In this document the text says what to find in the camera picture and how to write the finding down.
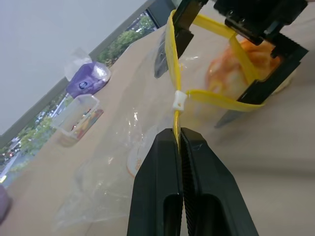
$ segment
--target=purple object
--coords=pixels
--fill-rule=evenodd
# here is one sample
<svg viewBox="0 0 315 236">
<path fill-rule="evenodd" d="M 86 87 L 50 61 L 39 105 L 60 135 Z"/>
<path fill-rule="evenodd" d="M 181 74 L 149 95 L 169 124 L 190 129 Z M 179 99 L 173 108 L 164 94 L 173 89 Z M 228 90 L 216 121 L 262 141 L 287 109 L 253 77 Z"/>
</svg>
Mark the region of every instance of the purple object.
<svg viewBox="0 0 315 236">
<path fill-rule="evenodd" d="M 93 61 L 83 64 L 69 82 L 66 91 L 73 97 L 94 94 L 109 81 L 111 73 L 102 63 Z"/>
<path fill-rule="evenodd" d="M 11 199 L 6 192 L 6 189 L 0 185 L 0 223 L 4 220 L 6 214 L 9 212 L 10 206 Z"/>
</svg>

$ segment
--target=clear plastic container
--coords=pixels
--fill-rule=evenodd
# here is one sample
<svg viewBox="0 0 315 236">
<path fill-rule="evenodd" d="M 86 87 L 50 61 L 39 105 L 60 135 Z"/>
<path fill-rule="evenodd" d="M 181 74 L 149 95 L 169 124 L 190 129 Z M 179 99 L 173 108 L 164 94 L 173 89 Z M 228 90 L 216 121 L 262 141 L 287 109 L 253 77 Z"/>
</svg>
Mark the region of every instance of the clear plastic container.
<svg viewBox="0 0 315 236">
<path fill-rule="evenodd" d="M 103 112 L 99 100 L 93 95 L 79 95 L 52 120 L 51 126 L 68 137 L 80 140 Z"/>
</svg>

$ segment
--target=orange food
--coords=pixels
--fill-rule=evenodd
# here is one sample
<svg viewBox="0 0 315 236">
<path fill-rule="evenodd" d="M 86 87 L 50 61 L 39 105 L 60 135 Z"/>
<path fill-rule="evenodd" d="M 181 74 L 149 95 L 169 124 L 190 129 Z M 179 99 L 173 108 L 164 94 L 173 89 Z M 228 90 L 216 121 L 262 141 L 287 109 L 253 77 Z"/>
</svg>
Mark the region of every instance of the orange food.
<svg viewBox="0 0 315 236">
<path fill-rule="evenodd" d="M 270 56 L 274 46 L 268 42 L 256 46 L 248 40 L 243 40 L 241 46 L 255 66 L 261 80 L 266 79 L 280 63 L 279 58 L 273 59 Z M 278 90 L 284 88 L 287 83 L 288 79 L 279 86 Z M 237 99 L 248 88 L 249 84 L 245 79 L 241 65 L 230 47 L 211 62 L 206 74 L 206 85 L 209 91 L 233 99 Z"/>
</svg>

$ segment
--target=yellow zip tie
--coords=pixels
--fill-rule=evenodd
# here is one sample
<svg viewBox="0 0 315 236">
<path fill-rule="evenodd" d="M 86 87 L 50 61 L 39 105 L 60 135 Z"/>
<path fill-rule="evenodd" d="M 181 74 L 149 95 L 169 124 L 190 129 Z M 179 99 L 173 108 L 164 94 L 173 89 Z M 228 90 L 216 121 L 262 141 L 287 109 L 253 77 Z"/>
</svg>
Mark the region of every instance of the yellow zip tie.
<svg viewBox="0 0 315 236">
<path fill-rule="evenodd" d="M 264 105 L 264 104 L 254 105 L 238 102 L 225 96 L 222 96 L 220 94 L 199 89 L 188 90 L 186 94 L 189 96 L 189 98 L 195 101 L 208 103 L 228 110 L 234 110 L 239 112 L 250 112 Z"/>
<path fill-rule="evenodd" d="M 172 83 L 175 87 L 175 90 L 181 90 L 181 73 L 178 63 L 177 51 L 176 51 L 176 42 L 175 42 L 175 33 L 173 25 L 173 15 L 176 10 L 173 10 L 168 18 L 166 29 L 165 29 L 165 54 L 168 65 L 169 74 L 172 80 Z M 173 133 L 177 142 L 178 151 L 180 151 L 180 134 L 181 126 L 179 121 L 180 111 L 174 112 L 173 120 Z"/>
<path fill-rule="evenodd" d="M 245 75 L 247 84 L 250 85 L 254 80 L 259 80 L 260 76 L 257 70 L 255 69 L 251 60 L 247 56 L 246 52 L 243 50 L 237 38 L 233 36 L 230 38 L 229 42 L 233 53 L 235 54 L 235 56 L 237 57 L 238 61 L 241 64 L 242 71 Z"/>
<path fill-rule="evenodd" d="M 197 15 L 193 24 L 225 38 L 231 38 L 235 34 L 235 31 L 226 25 L 218 23 L 204 15 Z"/>
</svg>

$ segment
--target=beige table surface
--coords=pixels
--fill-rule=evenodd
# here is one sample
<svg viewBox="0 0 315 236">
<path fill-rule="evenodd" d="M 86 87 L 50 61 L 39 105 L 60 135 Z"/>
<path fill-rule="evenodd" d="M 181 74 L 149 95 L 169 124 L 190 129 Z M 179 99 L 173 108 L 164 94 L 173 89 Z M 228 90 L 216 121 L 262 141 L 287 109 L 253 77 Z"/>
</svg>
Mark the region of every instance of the beige table surface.
<svg viewBox="0 0 315 236">
<path fill-rule="evenodd" d="M 203 12 L 220 18 L 210 5 Z M 261 236 L 315 235 L 314 12 L 315 5 L 310 5 L 284 30 L 310 50 L 290 87 L 245 121 L 236 121 L 211 146 L 234 174 Z M 96 95 L 102 104 L 107 104 L 106 113 L 80 142 L 62 147 L 56 133 L 12 183 L 8 192 L 13 206 L 0 226 L 0 236 L 53 235 L 52 222 L 69 194 L 74 171 L 99 145 L 123 90 L 161 32 L 134 43 L 113 65 L 110 83 Z M 202 37 L 202 32 L 194 33 Z M 126 218 L 79 224 L 58 235 L 125 235 L 126 224 Z"/>
</svg>

